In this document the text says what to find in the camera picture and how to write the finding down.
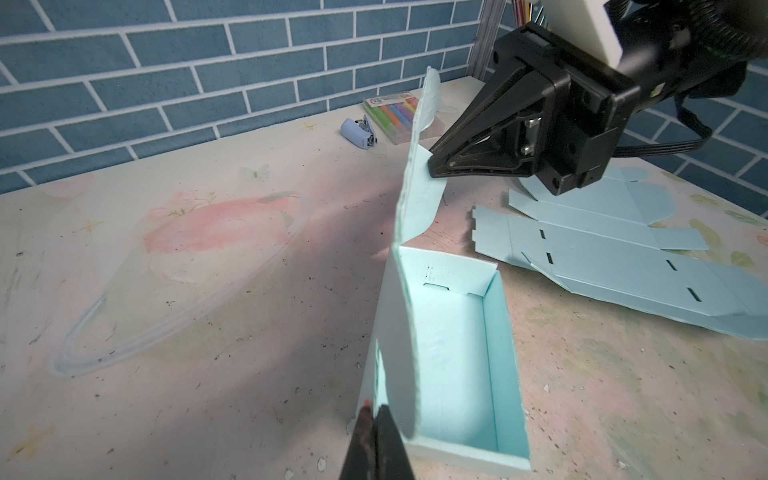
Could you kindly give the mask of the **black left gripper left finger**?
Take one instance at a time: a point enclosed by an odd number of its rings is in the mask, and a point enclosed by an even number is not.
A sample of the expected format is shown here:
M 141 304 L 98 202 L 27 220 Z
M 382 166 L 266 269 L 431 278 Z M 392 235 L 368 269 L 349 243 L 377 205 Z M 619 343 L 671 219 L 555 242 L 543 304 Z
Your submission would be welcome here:
M 370 404 L 359 410 L 340 480 L 374 480 L 377 473 L 376 424 Z

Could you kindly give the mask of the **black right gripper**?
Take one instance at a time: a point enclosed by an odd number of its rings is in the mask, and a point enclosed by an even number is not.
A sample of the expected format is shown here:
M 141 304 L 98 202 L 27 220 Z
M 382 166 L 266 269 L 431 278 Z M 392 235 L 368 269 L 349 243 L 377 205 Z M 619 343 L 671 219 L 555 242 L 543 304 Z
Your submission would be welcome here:
M 735 94 L 747 63 L 693 44 L 675 26 L 662 37 L 629 27 L 629 58 L 616 68 L 532 24 L 494 46 L 496 72 L 432 147 L 433 178 L 537 176 L 554 194 L 599 180 L 614 157 L 668 156 L 700 149 L 713 135 L 689 98 Z M 630 118 L 672 101 L 689 135 L 623 146 Z

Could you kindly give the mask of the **light blue paper box sheet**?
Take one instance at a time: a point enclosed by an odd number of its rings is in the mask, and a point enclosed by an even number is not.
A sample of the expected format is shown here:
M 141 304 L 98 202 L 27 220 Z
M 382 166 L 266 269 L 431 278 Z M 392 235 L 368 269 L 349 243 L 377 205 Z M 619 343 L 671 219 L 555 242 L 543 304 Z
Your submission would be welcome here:
M 495 264 L 414 248 L 446 187 L 409 146 L 361 404 L 390 414 L 408 453 L 509 477 L 531 468 L 514 336 Z

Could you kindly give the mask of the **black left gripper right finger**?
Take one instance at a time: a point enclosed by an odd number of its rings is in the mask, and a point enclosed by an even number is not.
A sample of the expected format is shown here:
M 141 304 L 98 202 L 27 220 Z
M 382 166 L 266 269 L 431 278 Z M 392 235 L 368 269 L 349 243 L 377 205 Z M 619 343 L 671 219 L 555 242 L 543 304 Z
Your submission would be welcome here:
M 374 478 L 415 480 L 408 454 L 388 405 L 374 419 Z

